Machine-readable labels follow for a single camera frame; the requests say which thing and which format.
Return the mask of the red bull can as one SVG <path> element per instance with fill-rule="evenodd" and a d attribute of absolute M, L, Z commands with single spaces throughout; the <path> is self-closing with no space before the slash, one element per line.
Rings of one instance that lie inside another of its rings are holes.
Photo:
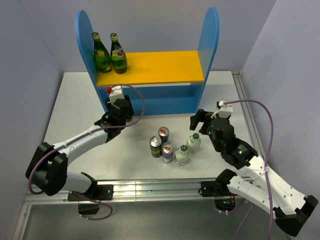
<path fill-rule="evenodd" d="M 171 144 L 166 144 L 162 147 L 162 161 L 169 164 L 174 159 L 174 147 Z"/>
<path fill-rule="evenodd" d="M 161 138 L 162 143 L 167 143 L 170 136 L 170 131 L 167 127 L 162 126 L 158 129 L 158 136 Z"/>

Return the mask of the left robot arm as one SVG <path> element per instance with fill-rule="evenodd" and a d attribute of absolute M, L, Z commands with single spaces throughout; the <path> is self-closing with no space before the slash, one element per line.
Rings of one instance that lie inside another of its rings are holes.
<path fill-rule="evenodd" d="M 132 120 L 134 110 L 125 95 L 108 101 L 109 110 L 86 131 L 60 143 L 41 143 L 26 170 L 28 187 L 36 185 L 41 193 L 53 196 L 61 190 L 78 192 L 86 200 L 98 193 L 97 181 L 85 172 L 74 173 L 68 166 L 91 149 L 110 142 Z"/>

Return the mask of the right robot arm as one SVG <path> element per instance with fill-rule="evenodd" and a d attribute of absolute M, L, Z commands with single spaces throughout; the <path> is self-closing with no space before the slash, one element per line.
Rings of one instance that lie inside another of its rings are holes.
<path fill-rule="evenodd" d="M 200 133 L 209 136 L 216 152 L 236 171 L 225 169 L 214 181 L 201 182 L 202 195 L 215 197 L 229 193 L 241 196 L 269 213 L 286 234 L 296 237 L 319 201 L 283 180 L 247 142 L 235 135 L 229 118 L 199 109 L 190 117 L 190 130 L 202 123 Z"/>

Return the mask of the blue and yellow shelf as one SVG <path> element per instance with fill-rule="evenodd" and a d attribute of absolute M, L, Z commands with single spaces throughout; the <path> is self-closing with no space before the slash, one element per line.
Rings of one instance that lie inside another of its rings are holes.
<path fill-rule="evenodd" d="M 75 15 L 78 49 L 100 105 L 107 111 L 107 87 L 133 85 L 123 92 L 129 95 L 135 114 L 192 114 L 200 107 L 202 95 L 218 48 L 220 16 L 217 8 L 208 8 L 202 25 L 197 50 L 129 52 L 128 70 L 98 71 L 94 61 L 93 28 L 84 10 Z"/>

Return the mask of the rear clear glass bottle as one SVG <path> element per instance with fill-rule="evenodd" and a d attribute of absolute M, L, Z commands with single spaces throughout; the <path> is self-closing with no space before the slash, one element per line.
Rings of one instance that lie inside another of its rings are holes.
<path fill-rule="evenodd" d="M 201 145 L 200 135 L 198 133 L 194 133 L 193 135 L 189 136 L 186 141 L 186 146 L 189 154 L 194 154 Z"/>

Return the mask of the clear glass bottle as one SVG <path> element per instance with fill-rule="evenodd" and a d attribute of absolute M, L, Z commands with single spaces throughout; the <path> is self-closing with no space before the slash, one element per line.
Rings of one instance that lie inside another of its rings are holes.
<path fill-rule="evenodd" d="M 178 166 L 184 166 L 187 164 L 189 159 L 188 147 L 186 145 L 181 145 L 175 151 L 175 163 Z"/>
<path fill-rule="evenodd" d="M 186 141 L 186 146 L 189 154 L 194 154 L 201 145 L 200 135 L 198 133 L 194 133 L 193 135 L 189 136 Z"/>

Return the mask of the front clear glass bottle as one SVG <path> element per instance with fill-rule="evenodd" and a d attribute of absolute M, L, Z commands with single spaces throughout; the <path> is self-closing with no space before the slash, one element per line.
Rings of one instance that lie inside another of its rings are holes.
<path fill-rule="evenodd" d="M 178 166 L 184 166 L 187 164 L 189 159 L 188 147 L 186 145 L 181 145 L 175 151 L 175 163 Z"/>

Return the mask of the green bottle red label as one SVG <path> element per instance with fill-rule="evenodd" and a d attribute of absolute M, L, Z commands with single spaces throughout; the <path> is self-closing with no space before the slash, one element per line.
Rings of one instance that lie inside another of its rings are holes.
<path fill-rule="evenodd" d="M 110 34 L 111 51 L 110 58 L 114 71 L 117 74 L 124 74 L 128 69 L 126 53 L 118 40 L 118 35 L 114 32 Z"/>

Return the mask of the green bottle yellow label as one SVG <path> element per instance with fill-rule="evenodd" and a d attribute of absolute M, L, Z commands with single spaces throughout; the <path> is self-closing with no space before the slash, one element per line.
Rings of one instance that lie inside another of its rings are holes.
<path fill-rule="evenodd" d="M 94 61 L 97 69 L 102 73 L 109 73 L 112 71 L 111 57 L 100 39 L 98 32 L 92 33 L 94 41 Z"/>

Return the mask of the aluminium right rail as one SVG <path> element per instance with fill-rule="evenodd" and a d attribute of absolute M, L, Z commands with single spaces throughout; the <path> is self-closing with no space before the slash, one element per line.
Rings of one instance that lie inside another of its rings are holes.
<path fill-rule="evenodd" d="M 231 75 L 233 77 L 234 85 L 240 100 L 247 99 L 245 89 L 241 79 L 240 71 L 232 71 Z M 257 150 L 257 152 L 263 157 L 266 157 L 260 135 L 254 120 L 254 116 L 251 111 L 251 106 L 249 102 L 241 102 L 241 108 L 244 115 L 244 120 L 250 137 L 251 145 Z"/>

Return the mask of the aluminium rail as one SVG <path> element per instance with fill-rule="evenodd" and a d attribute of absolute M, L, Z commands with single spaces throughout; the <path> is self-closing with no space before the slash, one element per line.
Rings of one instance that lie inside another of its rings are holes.
<path fill-rule="evenodd" d="M 240 71 L 232 71 L 231 75 L 233 77 L 234 85 L 240 100 L 247 99 L 245 89 L 241 79 Z M 263 157 L 266 157 L 260 135 L 254 120 L 254 116 L 251 111 L 251 106 L 249 102 L 241 102 L 241 108 L 244 115 L 244 120 L 250 137 L 251 145 L 257 150 L 257 152 Z"/>
<path fill-rule="evenodd" d="M 138 203 L 162 201 L 203 200 L 198 193 L 202 181 L 214 181 L 215 178 L 185 178 L 158 180 L 106 180 L 99 185 L 112 185 L 113 194 L 110 200 L 98 197 L 104 203 Z M 77 198 L 69 200 L 69 192 L 62 190 L 53 196 L 45 194 L 33 195 L 27 192 L 24 205 L 58 205 L 58 204 L 89 204 L 90 201 Z"/>

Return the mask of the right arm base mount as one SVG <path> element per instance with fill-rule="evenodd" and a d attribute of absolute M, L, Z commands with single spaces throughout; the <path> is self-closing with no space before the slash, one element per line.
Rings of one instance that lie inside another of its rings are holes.
<path fill-rule="evenodd" d="M 198 194 L 204 198 L 212 197 L 214 206 L 219 211 L 232 211 L 236 207 L 234 195 L 222 183 L 213 181 L 201 181 Z"/>

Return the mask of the aluminium front rail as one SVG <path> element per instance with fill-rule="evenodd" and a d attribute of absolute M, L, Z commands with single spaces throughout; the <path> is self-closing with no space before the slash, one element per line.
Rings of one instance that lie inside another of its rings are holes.
<path fill-rule="evenodd" d="M 98 197 L 104 203 L 138 203 L 162 201 L 203 200 L 198 193 L 202 181 L 214 181 L 215 178 L 185 178 L 158 180 L 106 180 L 99 185 L 112 185 L 113 194 L 110 200 Z M 33 195 L 27 192 L 24 205 L 58 205 L 58 204 L 89 204 L 90 201 L 77 198 L 69 200 L 69 192 L 62 190 L 53 196 L 45 194 Z"/>

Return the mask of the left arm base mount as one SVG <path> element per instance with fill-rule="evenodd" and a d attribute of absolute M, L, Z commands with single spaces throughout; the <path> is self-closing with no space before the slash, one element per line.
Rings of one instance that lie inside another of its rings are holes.
<path fill-rule="evenodd" d="M 108 217 L 112 214 L 113 209 L 103 201 L 111 201 L 113 199 L 114 186 L 112 184 L 98 184 L 87 192 L 80 193 L 70 191 L 67 196 L 68 202 L 78 203 L 78 213 L 81 217 L 93 218 L 101 207 L 109 208 Z"/>

